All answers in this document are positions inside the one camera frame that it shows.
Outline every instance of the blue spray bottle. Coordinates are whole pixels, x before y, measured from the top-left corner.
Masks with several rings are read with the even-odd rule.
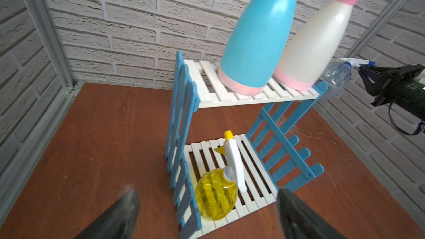
[[[278,65],[297,0],[251,0],[227,42],[218,77],[236,93],[260,94]]]

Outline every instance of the white slatted shelf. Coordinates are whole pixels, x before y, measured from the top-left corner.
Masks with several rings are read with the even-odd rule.
[[[305,92],[299,92],[277,83],[273,78],[269,80],[264,91],[255,96],[229,92],[218,78],[217,70],[220,67],[219,62],[212,64],[209,61],[199,61],[198,63],[187,59],[184,59],[184,62],[189,67],[190,77],[198,88],[198,96],[201,100],[199,108],[309,100],[319,96],[319,93],[314,88],[310,88],[310,90]],[[202,75],[206,75],[211,83],[214,90],[213,93],[209,91]]]
[[[247,168],[245,168],[244,166],[245,181],[247,183],[247,187],[249,191],[251,192],[254,200],[251,199],[248,192],[240,193],[243,198],[244,204],[242,204],[242,201],[239,199],[239,196],[238,196],[236,200],[236,204],[235,204],[235,209],[233,209],[228,215],[226,215],[225,218],[219,221],[207,221],[201,218],[202,229],[200,231],[196,231],[194,235],[191,236],[191,239],[201,237],[211,231],[214,231],[230,222],[236,221],[237,219],[240,219],[243,216],[276,201],[277,189],[275,185],[273,184],[272,180],[270,179],[269,174],[264,169],[261,161],[258,159],[258,156],[255,153],[252,153],[252,147],[249,144],[249,142],[247,142],[247,138],[245,134],[237,135],[235,136],[235,139],[237,141],[239,151],[241,152],[241,157],[242,159],[245,160],[247,165]],[[224,143],[224,139],[219,138],[217,140],[202,141],[200,143],[192,143],[184,147],[184,158],[186,159],[187,165],[189,167],[189,176],[194,188],[196,188],[196,185],[197,185],[195,167],[197,167],[197,170],[200,176],[202,176],[207,171],[207,169],[213,170],[216,168],[214,159],[217,162],[219,168],[225,167],[225,163],[221,154],[213,151],[214,156],[212,156],[210,152],[210,148],[215,149],[219,146],[223,146],[223,143]],[[201,155],[201,151],[204,154],[205,162],[208,168],[205,167],[204,160]],[[193,166],[192,164],[192,160],[190,158],[191,152],[193,153],[196,166]],[[250,177],[248,170],[251,172],[253,178]],[[260,193],[258,192],[255,186],[258,186],[262,195],[260,195]],[[188,220],[190,214],[191,214],[191,209],[189,207],[187,209],[187,212],[183,216],[185,221]]]

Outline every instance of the upper shelf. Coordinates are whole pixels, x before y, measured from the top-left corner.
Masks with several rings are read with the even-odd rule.
[[[310,100],[316,99],[320,95],[314,87],[307,92],[300,92],[283,84],[278,84],[273,78],[270,78],[262,93],[255,96],[245,96],[229,92],[219,80],[217,75],[217,70],[220,66],[219,62],[213,64],[209,61],[199,61],[198,63],[184,59],[184,63],[189,67],[190,77],[198,88],[198,96],[201,100],[199,108]]]

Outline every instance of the white spray nozzle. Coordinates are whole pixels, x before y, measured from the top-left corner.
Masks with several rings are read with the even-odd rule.
[[[243,163],[241,153],[239,152],[236,140],[230,130],[224,133],[226,141],[220,148],[215,149],[218,153],[224,154],[227,161],[227,166],[224,168],[224,177],[231,182],[236,182],[240,192],[247,191],[245,184],[245,175],[243,173]]]

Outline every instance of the lower shelf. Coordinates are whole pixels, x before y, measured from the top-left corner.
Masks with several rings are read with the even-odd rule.
[[[225,218],[219,221],[207,221],[201,218],[202,229],[195,232],[191,238],[203,236],[276,201],[277,187],[270,179],[269,173],[264,169],[248,138],[245,134],[241,134],[235,136],[235,139],[245,164],[245,181],[248,192],[238,193],[235,208]],[[189,167],[190,180],[194,187],[198,182],[196,175],[200,177],[207,171],[225,167],[224,156],[213,151],[213,149],[222,146],[224,141],[224,138],[219,138],[217,140],[202,141],[185,146],[184,158]],[[191,211],[188,209],[184,214],[185,222],[190,215]]]

